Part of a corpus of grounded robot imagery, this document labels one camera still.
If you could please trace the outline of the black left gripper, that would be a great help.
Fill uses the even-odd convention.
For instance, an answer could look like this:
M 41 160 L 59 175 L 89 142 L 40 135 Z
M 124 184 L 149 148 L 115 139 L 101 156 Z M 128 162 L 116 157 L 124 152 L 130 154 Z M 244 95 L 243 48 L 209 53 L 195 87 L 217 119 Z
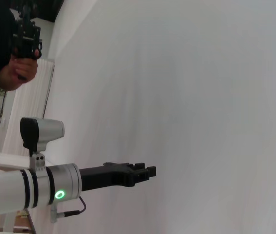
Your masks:
M 145 168 L 144 163 L 104 163 L 103 166 L 80 169 L 82 191 L 110 186 L 133 187 L 136 182 L 148 181 L 156 176 L 156 166 Z

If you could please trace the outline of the bare person hand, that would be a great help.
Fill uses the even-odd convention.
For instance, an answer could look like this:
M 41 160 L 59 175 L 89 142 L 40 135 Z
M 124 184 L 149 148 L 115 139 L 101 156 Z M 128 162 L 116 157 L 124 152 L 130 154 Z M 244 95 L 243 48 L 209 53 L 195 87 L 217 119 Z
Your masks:
M 0 71 L 0 88 L 13 91 L 32 81 L 37 73 L 38 63 L 32 58 L 17 58 L 11 54 L 9 63 Z

